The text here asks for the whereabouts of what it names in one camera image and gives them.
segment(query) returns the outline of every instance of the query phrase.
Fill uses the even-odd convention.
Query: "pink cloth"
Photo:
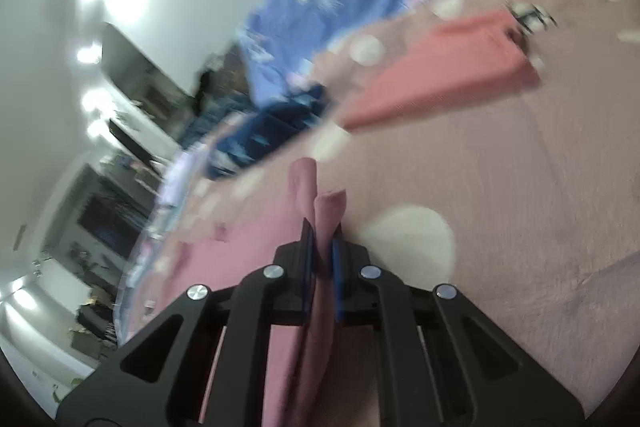
[[[347,102],[338,121],[355,130],[536,86],[525,43],[506,10],[438,26]]]
[[[346,207],[344,191],[318,194],[316,162],[302,158],[289,169],[289,183],[282,201],[254,222],[226,230],[223,241],[217,238],[186,243],[164,292],[164,308],[183,293],[194,280],[212,290],[237,285],[248,273],[273,262],[279,245],[297,241],[306,218],[318,238],[319,274],[314,289],[314,305],[308,326],[312,346],[300,353],[305,330],[298,327],[273,327],[269,345],[262,425],[282,425],[289,384],[300,356],[299,385],[289,403],[298,425],[306,417],[320,385],[331,352],[334,317],[332,302],[329,243]]]

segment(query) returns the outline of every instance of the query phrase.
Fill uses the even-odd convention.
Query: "silver screw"
[[[264,267],[262,274],[267,277],[267,279],[279,279],[284,275],[284,268],[278,264],[270,264]]]
[[[360,275],[362,275],[365,279],[377,279],[382,275],[382,270],[377,266],[368,264],[367,266],[362,267],[362,269],[360,270]]]
[[[187,290],[187,295],[194,301],[204,299],[207,296],[207,293],[209,293],[209,290],[207,290],[207,287],[204,284],[194,284]]]
[[[449,300],[458,295],[458,290],[450,284],[441,284],[436,288],[436,295],[441,299]]]

